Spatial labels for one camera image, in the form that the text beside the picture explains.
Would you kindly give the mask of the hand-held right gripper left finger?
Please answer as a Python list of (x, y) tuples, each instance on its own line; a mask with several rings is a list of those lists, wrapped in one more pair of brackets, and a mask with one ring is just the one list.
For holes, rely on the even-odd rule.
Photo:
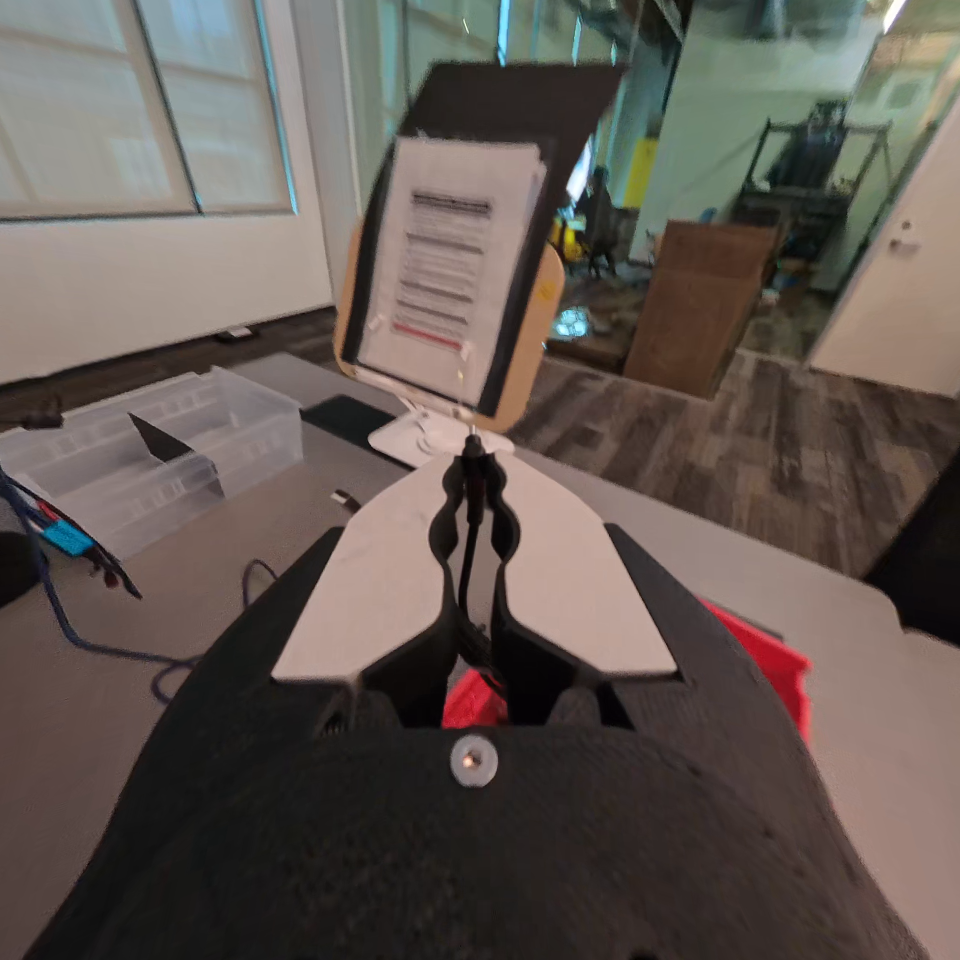
[(458, 655), (450, 557), (459, 507), (451, 454), (369, 500), (342, 529), (271, 678), (368, 690), (444, 685)]

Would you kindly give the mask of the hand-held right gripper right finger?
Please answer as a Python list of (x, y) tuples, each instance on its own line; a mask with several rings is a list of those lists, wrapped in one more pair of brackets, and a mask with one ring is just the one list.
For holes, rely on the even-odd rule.
[(678, 674), (595, 510), (507, 453), (491, 456), (488, 503), (499, 561), (491, 651), (509, 690)]

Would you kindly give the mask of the clear plastic bin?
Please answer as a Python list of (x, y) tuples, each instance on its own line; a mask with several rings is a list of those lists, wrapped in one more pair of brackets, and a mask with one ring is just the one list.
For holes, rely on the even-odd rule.
[[(188, 491), (149, 453), (133, 413), (204, 454), (225, 499)], [(121, 561), (211, 508), (303, 462), (301, 408), (214, 366), (69, 412), (53, 430), (2, 434), (2, 468)]]

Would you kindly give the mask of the red plastic bin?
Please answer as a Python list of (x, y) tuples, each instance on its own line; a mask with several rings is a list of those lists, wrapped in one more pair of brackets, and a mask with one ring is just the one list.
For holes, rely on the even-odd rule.
[[(772, 633), (702, 598), (710, 610), (746, 650), (783, 703), (804, 744), (810, 743), (812, 707), (806, 680), (812, 663)], [(440, 726), (448, 730), (495, 727), (507, 723), (505, 699), (476, 668), (468, 668), (448, 692)]]

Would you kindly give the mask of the black desk mat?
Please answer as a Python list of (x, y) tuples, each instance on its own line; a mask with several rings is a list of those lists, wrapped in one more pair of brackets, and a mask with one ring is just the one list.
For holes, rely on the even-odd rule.
[(397, 419), (394, 414), (344, 393), (303, 408), (299, 414), (308, 426), (314, 426), (405, 470), (411, 469), (408, 463), (375, 449), (369, 440), (373, 433)]

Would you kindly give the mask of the wooden backing board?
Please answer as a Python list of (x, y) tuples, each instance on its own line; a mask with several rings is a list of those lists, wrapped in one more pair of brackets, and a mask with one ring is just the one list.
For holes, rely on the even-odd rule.
[[(344, 352), (350, 314), (354, 303), (359, 247), (363, 226), (364, 222), (362, 219), (354, 223), (349, 241), (346, 273), (342, 285), (342, 294), (338, 302), (337, 319), (333, 334), (333, 350), (337, 366), (344, 376), (357, 382), (359, 382), (356, 374), (358, 366), (348, 362)], [(474, 412), (477, 425), (480, 429), (489, 430), (496, 434), (504, 434), (522, 418), (522, 415), (526, 411), (538, 370), (546, 353), (546, 340), (549, 337), (559, 307), (565, 279), (566, 273), (558, 252), (553, 246), (545, 245), (496, 410), (494, 414), (491, 415)], [(533, 292), (538, 282), (544, 281), (557, 283), (559, 291), (557, 299), (553, 301), (541, 301), (534, 297)], [(380, 391), (393, 396), (390, 392)]]

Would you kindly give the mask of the black bin divider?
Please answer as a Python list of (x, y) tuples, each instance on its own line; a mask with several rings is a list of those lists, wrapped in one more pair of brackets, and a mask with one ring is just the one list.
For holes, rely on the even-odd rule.
[(177, 477), (186, 491), (206, 491), (212, 498), (226, 499), (217, 467), (208, 456), (137, 414), (127, 413), (127, 416), (150, 456), (163, 465), (176, 467)]

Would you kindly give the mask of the brown cardboard box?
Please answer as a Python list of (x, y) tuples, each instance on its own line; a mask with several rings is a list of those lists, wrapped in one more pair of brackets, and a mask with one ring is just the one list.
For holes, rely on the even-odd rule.
[(667, 222), (622, 376), (710, 399), (759, 302), (779, 241), (772, 226)]

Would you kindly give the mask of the white door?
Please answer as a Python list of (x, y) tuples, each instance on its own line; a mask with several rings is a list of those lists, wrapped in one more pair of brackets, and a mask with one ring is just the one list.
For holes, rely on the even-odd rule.
[(958, 99), (896, 196), (807, 365), (958, 397)]

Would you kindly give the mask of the yellow paper note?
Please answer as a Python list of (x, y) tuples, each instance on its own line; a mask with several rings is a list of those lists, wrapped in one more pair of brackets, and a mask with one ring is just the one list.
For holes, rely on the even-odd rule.
[(656, 164), (659, 149), (657, 136), (644, 136), (634, 142), (628, 174), (619, 206), (625, 210), (642, 208)]

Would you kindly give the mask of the metal shelf rack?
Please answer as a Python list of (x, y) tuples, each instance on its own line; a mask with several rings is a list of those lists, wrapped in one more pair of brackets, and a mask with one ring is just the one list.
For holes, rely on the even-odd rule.
[[(847, 112), (846, 100), (820, 101), (801, 121), (767, 118), (761, 128), (729, 219), (774, 230), (781, 258), (816, 264), (845, 227), (875, 160), (889, 156), (893, 123), (852, 124)], [(852, 138), (865, 138), (866, 151), (852, 175), (838, 176)]]

